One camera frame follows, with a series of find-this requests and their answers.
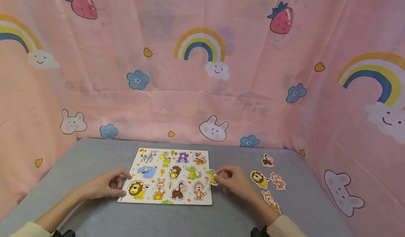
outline cream sleeve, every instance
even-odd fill
[[[287,216],[279,216],[273,224],[267,227],[267,234],[271,237],[306,237],[303,232]]]
[[[49,233],[41,226],[33,222],[28,222],[21,229],[19,229],[14,234],[11,234],[10,237],[52,237],[53,233]]]

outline left hand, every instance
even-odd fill
[[[84,199],[99,199],[101,197],[123,197],[126,191],[122,189],[122,178],[124,175],[128,179],[132,179],[130,173],[124,168],[119,168],[113,171],[102,173],[100,176],[83,184],[77,188],[77,192]],[[117,189],[114,189],[114,183],[117,183]]]

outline gray table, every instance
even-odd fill
[[[0,236],[8,236],[49,210],[64,194],[99,174],[115,168],[131,168],[139,147],[208,150],[210,167],[238,164],[248,175],[274,171],[287,183],[277,191],[269,183],[274,200],[308,236],[353,236],[299,155],[285,149],[197,146],[144,141],[82,139],[39,182],[0,224]],[[261,165],[263,153],[274,158],[274,168]],[[212,206],[172,206],[118,203],[116,199],[83,202],[61,224],[77,237],[111,236],[232,236],[249,237],[252,227],[264,223],[243,200],[226,188],[212,188]]]

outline hand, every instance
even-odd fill
[[[83,184],[77,188],[77,192],[83,196],[83,199],[99,199],[101,197],[123,197],[126,191],[122,189],[122,178],[124,175],[128,179],[132,176],[124,168],[105,172],[97,178]],[[117,189],[114,189],[114,183],[117,183]]]
[[[224,177],[219,176],[221,172],[224,172]],[[214,179],[239,197],[251,200],[257,196],[257,192],[238,165],[222,166],[217,169],[216,174]]]

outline pink curtain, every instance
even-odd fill
[[[0,0],[0,219],[95,137],[294,149],[356,236],[400,236],[404,8]]]

